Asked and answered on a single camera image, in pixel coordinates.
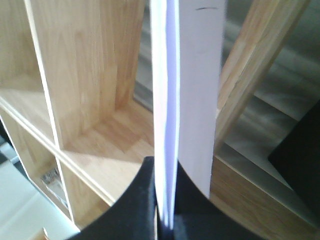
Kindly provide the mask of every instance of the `white floor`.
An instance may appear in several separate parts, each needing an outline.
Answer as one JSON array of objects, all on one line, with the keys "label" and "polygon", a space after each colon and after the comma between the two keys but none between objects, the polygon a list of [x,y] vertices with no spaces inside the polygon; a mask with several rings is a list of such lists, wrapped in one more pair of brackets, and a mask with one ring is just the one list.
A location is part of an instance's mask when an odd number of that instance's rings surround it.
[{"label": "white floor", "polygon": [[8,160],[0,165],[0,240],[26,240],[45,228],[50,240],[64,240],[78,228]]}]

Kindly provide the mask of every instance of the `black object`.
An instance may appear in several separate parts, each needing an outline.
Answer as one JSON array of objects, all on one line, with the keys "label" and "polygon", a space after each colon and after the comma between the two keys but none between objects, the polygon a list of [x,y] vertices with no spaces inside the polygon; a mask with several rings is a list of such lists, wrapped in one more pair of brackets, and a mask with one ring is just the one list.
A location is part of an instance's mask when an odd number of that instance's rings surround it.
[{"label": "black object", "polygon": [[145,157],[130,186],[96,221],[70,240],[154,240],[154,158]]},{"label": "black object", "polygon": [[320,101],[298,122],[268,159],[320,218]]},{"label": "black object", "polygon": [[178,164],[174,210],[175,240],[260,240],[226,216],[196,187]]},{"label": "black object", "polygon": [[2,124],[1,121],[0,121],[0,136],[1,136],[2,138],[4,138],[4,140],[3,140],[3,139],[0,140],[0,141],[1,141],[1,142],[0,142],[1,145],[4,144],[5,142],[7,142],[7,143],[9,143],[9,144],[11,145],[11,147],[14,147],[14,146],[12,145],[12,143],[11,143],[11,141],[10,141],[10,138],[8,137],[7,131],[5,130],[5,128],[4,128],[4,126],[3,126],[3,124]]},{"label": "black object", "polygon": [[[70,240],[154,240],[154,182],[154,158],[145,157],[136,177],[119,200]],[[262,239],[217,209],[202,195],[180,164],[175,197],[175,240]]]}]

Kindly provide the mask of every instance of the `wooden shelf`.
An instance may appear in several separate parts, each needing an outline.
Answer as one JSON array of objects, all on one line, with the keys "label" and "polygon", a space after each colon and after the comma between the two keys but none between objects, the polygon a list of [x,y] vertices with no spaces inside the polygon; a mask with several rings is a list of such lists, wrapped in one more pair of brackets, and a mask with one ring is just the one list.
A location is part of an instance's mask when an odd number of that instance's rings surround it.
[{"label": "wooden shelf", "polygon": [[[307,3],[253,2],[221,74],[217,146]],[[1,119],[30,180],[80,228],[106,211],[143,158],[154,155],[153,115],[133,101],[141,29],[150,34],[144,8],[143,0],[0,2]],[[142,39],[145,60],[148,44]],[[256,157],[254,164],[227,152],[215,158],[214,204],[269,239],[314,231],[308,211],[270,167],[271,175]],[[55,166],[69,209],[41,180]]]},{"label": "wooden shelf", "polygon": [[67,192],[67,201],[74,224],[83,229],[102,215],[109,206],[66,165],[59,162]]},{"label": "wooden shelf", "polygon": [[112,205],[154,155],[153,116],[136,102],[116,111],[73,141],[62,161]]},{"label": "wooden shelf", "polygon": [[38,72],[23,73],[0,84],[0,105],[54,141],[44,90]]}]

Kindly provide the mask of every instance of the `wooden frame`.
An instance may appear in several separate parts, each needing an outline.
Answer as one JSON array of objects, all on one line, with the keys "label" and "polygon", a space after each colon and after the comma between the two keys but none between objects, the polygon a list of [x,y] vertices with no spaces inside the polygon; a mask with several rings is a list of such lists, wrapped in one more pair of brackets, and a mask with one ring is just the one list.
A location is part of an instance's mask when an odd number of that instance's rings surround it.
[{"label": "wooden frame", "polygon": [[[221,74],[217,153],[308,2],[253,2]],[[0,52],[2,122],[31,180],[58,166],[69,209],[45,194],[83,228],[120,197],[143,157],[154,154],[152,113],[132,99],[144,1],[4,0],[0,11],[7,49]],[[268,239],[315,235],[303,210],[224,156],[215,156],[212,175],[211,201],[252,231]]]}]

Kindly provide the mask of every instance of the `wooden panel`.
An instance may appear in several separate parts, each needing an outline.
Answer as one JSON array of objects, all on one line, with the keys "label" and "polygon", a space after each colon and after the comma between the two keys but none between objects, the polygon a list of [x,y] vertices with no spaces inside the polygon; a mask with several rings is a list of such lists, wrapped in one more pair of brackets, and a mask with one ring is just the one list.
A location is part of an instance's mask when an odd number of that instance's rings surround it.
[{"label": "wooden panel", "polygon": [[0,84],[37,70],[37,59],[23,0],[0,2]]},{"label": "wooden panel", "polygon": [[215,131],[221,146],[309,0],[255,0],[222,69]]},{"label": "wooden panel", "polygon": [[82,229],[103,214],[109,206],[68,167],[60,162],[58,164],[67,191],[72,220]]},{"label": "wooden panel", "polygon": [[0,2],[0,105],[53,139],[23,0]]},{"label": "wooden panel", "polygon": [[47,232],[44,228],[42,228],[40,231],[36,232],[33,236],[28,238],[28,240],[49,240],[47,236]]},{"label": "wooden panel", "polygon": [[210,200],[228,216],[266,239],[315,239],[316,228],[214,158]]},{"label": "wooden panel", "polygon": [[6,79],[0,86],[0,106],[20,121],[34,125],[49,141],[54,141],[44,90],[38,72]]},{"label": "wooden panel", "polygon": [[132,99],[144,1],[25,3],[63,148]]},{"label": "wooden panel", "polygon": [[154,155],[153,116],[135,102],[73,141],[61,161],[106,203],[129,186],[143,158]]},{"label": "wooden panel", "polygon": [[0,109],[1,119],[10,136],[24,169],[30,178],[44,174],[56,162],[54,156],[6,112]]},{"label": "wooden panel", "polygon": [[299,121],[316,104],[320,96],[320,82],[303,76],[288,70],[287,67],[274,64],[254,95]]},{"label": "wooden panel", "polygon": [[229,168],[275,199],[284,208],[292,211],[311,225],[320,226],[319,219],[291,188],[281,184],[276,178],[239,154],[236,150],[224,144],[217,155]]}]

